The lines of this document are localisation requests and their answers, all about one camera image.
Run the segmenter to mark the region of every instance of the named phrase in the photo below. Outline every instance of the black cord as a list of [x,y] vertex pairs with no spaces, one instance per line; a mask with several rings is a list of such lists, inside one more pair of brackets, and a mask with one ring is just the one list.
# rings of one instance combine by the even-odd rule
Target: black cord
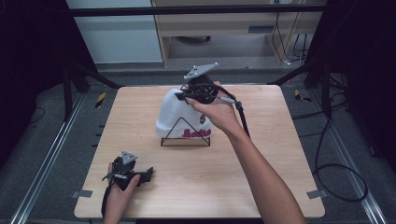
[[[341,102],[339,104],[333,105],[331,107],[331,110],[334,111],[334,110],[338,109],[341,105],[345,105],[346,103],[347,103],[347,101],[343,101],[343,102]],[[319,115],[319,114],[325,113],[325,112],[326,112],[325,110],[320,110],[320,111],[314,112],[314,113],[295,115],[295,116],[292,116],[291,118],[292,119],[305,119],[305,118],[313,117],[315,115]]]
[[41,120],[41,119],[44,117],[44,115],[46,114],[46,110],[45,110],[43,107],[38,106],[37,109],[42,110],[42,111],[43,111],[43,114],[41,114],[40,118],[31,121],[29,124],[33,124],[33,123],[38,122],[38,121]]
[[283,40],[282,40],[282,35],[280,34],[278,22],[279,22],[279,12],[276,13],[276,23],[275,23],[275,26],[274,26],[274,30],[272,32],[272,41],[273,41],[274,48],[276,50],[276,54],[277,54],[279,60],[281,61],[282,58],[280,57],[279,51],[277,50],[277,47],[276,47],[276,44],[275,44],[275,31],[277,30],[277,33],[279,35],[279,40],[280,40],[280,43],[282,45],[283,53],[285,54],[286,58],[289,59],[290,62],[297,61],[298,59],[289,58],[288,54],[286,53],[285,45],[284,45]]
[[[334,196],[335,198],[340,199],[340,200],[345,201],[345,202],[349,202],[349,203],[358,203],[358,202],[361,202],[361,201],[364,200],[364,199],[367,197],[367,195],[368,195],[368,187],[367,187],[366,181],[364,180],[364,178],[363,178],[360,174],[358,174],[358,172],[356,172],[355,170],[351,169],[350,167],[347,167],[347,166],[345,166],[345,165],[338,164],[338,163],[329,163],[329,164],[325,164],[325,165],[318,166],[318,157],[319,157],[320,147],[321,147],[322,142],[323,142],[324,134],[325,134],[326,131],[330,128],[331,125],[332,125],[332,119],[328,119],[327,122],[326,122],[326,125],[325,125],[325,127],[324,127],[324,129],[323,129],[323,132],[321,133],[320,139],[319,139],[317,154],[316,154],[316,157],[315,157],[315,171],[312,173],[312,175],[316,175],[317,178],[318,178],[318,181],[319,181],[320,185],[321,185],[323,188],[325,188],[325,189],[326,189],[332,196]],[[328,168],[328,167],[341,167],[341,168],[347,169],[348,171],[352,172],[352,173],[353,173],[355,176],[357,176],[357,177],[361,180],[361,182],[364,184],[364,193],[363,193],[363,195],[362,195],[361,197],[359,197],[358,199],[350,199],[350,198],[342,197],[342,196],[336,194],[335,192],[333,192],[332,190],[330,190],[330,189],[323,183],[323,181],[322,181],[322,179],[321,179],[321,177],[320,177],[320,174],[319,174],[319,171],[320,171],[320,170],[322,170],[322,169],[324,169],[324,168]]]

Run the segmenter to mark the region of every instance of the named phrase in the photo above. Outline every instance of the black metal bar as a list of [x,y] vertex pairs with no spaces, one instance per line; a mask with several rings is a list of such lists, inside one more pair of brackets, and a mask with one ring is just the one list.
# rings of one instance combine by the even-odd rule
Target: black metal bar
[[316,12],[328,8],[326,4],[287,4],[287,5],[228,5],[228,6],[188,6],[188,7],[114,7],[76,8],[51,10],[45,13],[73,17],[102,16],[143,16],[174,14],[214,14],[214,13],[260,13],[260,12]]

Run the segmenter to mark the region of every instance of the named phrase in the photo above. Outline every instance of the white cabinet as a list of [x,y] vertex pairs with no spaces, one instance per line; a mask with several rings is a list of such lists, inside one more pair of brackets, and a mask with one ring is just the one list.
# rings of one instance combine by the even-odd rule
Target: white cabinet
[[[70,8],[151,7],[149,0],[66,0]],[[96,64],[162,63],[153,16],[75,17]]]

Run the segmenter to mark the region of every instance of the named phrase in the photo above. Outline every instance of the gray floor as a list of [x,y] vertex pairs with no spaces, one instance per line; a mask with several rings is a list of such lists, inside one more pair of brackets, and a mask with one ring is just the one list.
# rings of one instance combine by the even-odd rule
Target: gray floor
[[[223,83],[266,83],[286,75],[291,69],[299,66],[299,61],[290,66],[276,64],[264,36],[212,36],[209,42],[175,38],[166,68],[139,67],[132,72],[107,72],[103,75],[128,86],[182,84],[182,76],[193,65],[214,62],[219,63],[219,69],[212,71],[210,76]],[[315,98],[319,88],[307,91],[302,85],[303,80],[304,76],[299,76],[282,88],[293,116],[318,111],[315,103],[306,103],[294,98],[295,89],[304,97]],[[106,124],[117,93],[102,83],[92,79],[89,81],[92,86],[90,92],[82,93],[81,109],[31,210],[30,222],[88,223],[88,220],[74,217],[77,200],[70,198],[70,194],[73,190],[82,188],[95,146],[100,140],[97,134],[103,131],[102,125]],[[101,108],[94,108],[98,95],[103,91],[106,92],[103,105]],[[80,95],[81,93],[74,91],[74,99]],[[343,100],[342,95],[337,95],[333,103]],[[45,109],[44,116],[39,119],[43,115],[43,110],[37,109],[32,120],[39,120],[27,127],[8,164],[0,171],[0,220],[5,222],[12,217],[21,203],[63,125],[62,86],[42,92],[37,97],[37,105]],[[304,135],[321,132],[324,127],[323,120],[321,116],[314,116],[309,119],[296,119],[294,123],[298,134]],[[386,161],[370,156],[364,136],[344,107],[333,112],[333,127],[341,136],[348,154],[366,180],[370,193],[385,219],[388,223],[396,223],[396,214],[393,212],[396,207],[396,175]],[[311,169],[314,169],[318,141],[319,135],[301,137]],[[330,133],[326,133],[320,151],[320,164],[342,162]],[[323,171],[321,176],[334,191],[345,197],[357,197],[354,187],[350,184],[350,177],[344,170],[328,169]],[[323,203],[326,215],[318,219],[308,219],[309,223],[375,223],[368,218],[363,203],[346,203],[333,196],[323,198]]]

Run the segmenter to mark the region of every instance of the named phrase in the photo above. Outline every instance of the wooden table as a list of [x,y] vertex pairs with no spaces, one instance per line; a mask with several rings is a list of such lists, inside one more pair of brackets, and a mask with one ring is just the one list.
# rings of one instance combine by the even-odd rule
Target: wooden table
[[[260,217],[245,174],[225,134],[212,127],[210,147],[161,147],[155,133],[164,95],[170,86],[125,87],[117,94],[80,197],[77,217],[101,217],[107,166],[123,150],[138,156],[134,170],[154,167],[151,182],[134,193],[125,217]],[[278,86],[224,86],[243,103],[251,138],[290,187],[306,217],[321,217],[320,198]]]

